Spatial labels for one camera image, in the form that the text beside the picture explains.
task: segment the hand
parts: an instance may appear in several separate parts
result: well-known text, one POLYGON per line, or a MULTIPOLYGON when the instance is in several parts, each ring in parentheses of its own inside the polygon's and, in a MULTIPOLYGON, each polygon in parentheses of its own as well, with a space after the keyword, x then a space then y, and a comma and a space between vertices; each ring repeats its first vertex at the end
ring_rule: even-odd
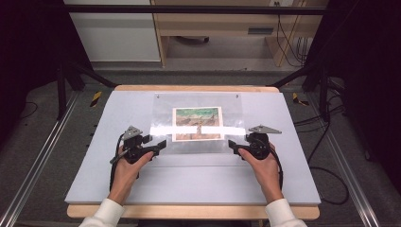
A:
POLYGON ((127 197, 130 195, 132 185, 139 174, 139 170, 150 161, 152 156, 153 152, 150 151, 134 164, 130 164, 125 158, 121 158, 115 168, 112 190, 107 198, 120 205, 124 205, 127 197))
POLYGON ((282 199, 284 196, 280 189, 278 165, 274 156, 269 154, 264 160, 257 160, 246 149, 240 148, 238 152, 253 168, 254 175, 262 188, 266 201, 271 203, 282 199))

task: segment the transparent plastic sheet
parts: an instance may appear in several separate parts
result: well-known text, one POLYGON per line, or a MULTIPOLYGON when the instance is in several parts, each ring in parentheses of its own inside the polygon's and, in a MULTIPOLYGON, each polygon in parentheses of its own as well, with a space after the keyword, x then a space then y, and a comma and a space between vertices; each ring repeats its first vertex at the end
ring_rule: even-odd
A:
POLYGON ((150 143, 167 141, 160 155, 233 153, 228 140, 243 141, 245 133, 241 94, 154 95, 150 143))

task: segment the person's left hand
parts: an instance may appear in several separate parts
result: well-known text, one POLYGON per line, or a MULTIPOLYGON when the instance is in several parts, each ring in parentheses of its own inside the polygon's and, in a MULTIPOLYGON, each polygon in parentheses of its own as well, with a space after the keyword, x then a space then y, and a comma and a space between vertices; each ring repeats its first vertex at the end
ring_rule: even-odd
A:
POLYGON ((120 205, 124 205, 127 197, 130 195, 132 185, 139 174, 139 170, 150 161, 152 156, 153 152, 150 151, 134 164, 130 164, 125 158, 121 158, 115 168, 112 189, 107 198, 120 205))

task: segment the white sleeve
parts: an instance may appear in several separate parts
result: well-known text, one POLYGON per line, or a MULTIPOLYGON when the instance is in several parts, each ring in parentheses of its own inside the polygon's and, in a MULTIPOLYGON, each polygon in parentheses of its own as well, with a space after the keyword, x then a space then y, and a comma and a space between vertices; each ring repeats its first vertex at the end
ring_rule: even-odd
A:
POLYGON ((115 227, 124 211, 120 204, 104 199, 96 213, 85 218, 79 227, 115 227))
POLYGON ((286 199, 273 201, 266 206, 271 227, 305 227, 305 223, 295 218, 286 199))

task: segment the black horizontal bar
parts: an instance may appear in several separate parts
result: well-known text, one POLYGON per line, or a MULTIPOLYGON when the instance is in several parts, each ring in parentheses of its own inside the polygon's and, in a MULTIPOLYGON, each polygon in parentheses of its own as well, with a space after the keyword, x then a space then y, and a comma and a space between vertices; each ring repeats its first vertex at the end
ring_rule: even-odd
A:
POLYGON ((147 5, 44 5, 45 9, 87 13, 202 13, 202 14, 274 14, 326 15, 344 13, 327 8, 234 7, 234 6, 147 6, 147 5))

